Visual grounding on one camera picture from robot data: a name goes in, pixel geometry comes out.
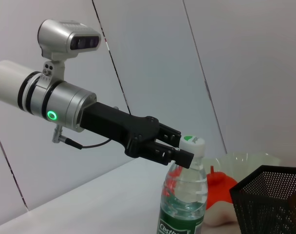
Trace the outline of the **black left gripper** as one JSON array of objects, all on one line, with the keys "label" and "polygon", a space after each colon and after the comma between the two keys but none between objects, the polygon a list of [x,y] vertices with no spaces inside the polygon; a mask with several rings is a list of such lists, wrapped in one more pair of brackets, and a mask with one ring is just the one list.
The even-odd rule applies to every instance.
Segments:
[{"label": "black left gripper", "polygon": [[[122,144],[125,154],[132,158],[189,168],[194,154],[179,148],[181,132],[153,117],[136,117],[96,102],[84,109],[80,127]],[[158,139],[170,146],[155,142]]]}]

